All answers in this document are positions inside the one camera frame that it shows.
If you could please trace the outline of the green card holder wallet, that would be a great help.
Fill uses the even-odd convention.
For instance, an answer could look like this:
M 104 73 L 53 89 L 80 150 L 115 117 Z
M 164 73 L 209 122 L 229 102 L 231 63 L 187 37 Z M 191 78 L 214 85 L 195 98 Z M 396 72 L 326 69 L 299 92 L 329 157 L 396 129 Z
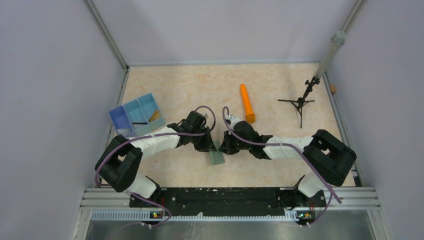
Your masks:
M 210 164 L 211 165 L 220 165 L 220 164 L 224 164 L 225 158 L 222 152 L 219 151 L 219 147 L 220 147 L 220 142 L 217 140 L 213 140 L 212 141 L 216 150 L 211 150 L 209 152 L 209 157 L 210 157 Z

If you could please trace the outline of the gold card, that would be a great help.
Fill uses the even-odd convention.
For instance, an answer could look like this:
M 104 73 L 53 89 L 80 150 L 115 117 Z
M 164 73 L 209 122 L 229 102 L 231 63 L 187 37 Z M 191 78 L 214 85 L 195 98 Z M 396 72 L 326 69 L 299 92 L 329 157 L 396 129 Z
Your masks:
M 150 116 L 150 118 L 148 119 L 149 122 L 154 122 L 158 119 L 160 119 L 162 117 L 161 112 L 156 109 L 153 114 Z

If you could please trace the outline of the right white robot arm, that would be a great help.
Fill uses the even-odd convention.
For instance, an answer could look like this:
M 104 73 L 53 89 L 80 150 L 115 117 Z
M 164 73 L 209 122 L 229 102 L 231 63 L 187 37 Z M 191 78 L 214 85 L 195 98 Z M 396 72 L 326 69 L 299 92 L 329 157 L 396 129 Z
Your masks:
M 302 159 L 311 173 L 301 177 L 295 186 L 293 200 L 307 206 L 321 190 L 332 191 L 342 186 L 357 154 L 338 138 L 324 129 L 307 137 L 277 137 L 260 135 L 245 120 L 235 116 L 225 120 L 227 131 L 219 150 L 227 155 L 248 151 L 260 160 Z

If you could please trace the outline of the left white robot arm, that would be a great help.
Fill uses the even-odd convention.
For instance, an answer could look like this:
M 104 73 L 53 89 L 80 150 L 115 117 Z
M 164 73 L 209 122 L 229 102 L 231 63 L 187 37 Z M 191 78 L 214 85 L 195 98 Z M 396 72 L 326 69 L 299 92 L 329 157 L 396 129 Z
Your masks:
M 203 114 L 193 110 L 179 123 L 170 123 L 154 133 L 114 137 L 94 167 L 95 178 L 102 178 L 118 193 L 137 194 L 147 206 L 156 206 L 161 198 L 159 185 L 138 173 L 141 161 L 187 144 L 193 144 L 198 152 L 217 151 L 206 121 Z

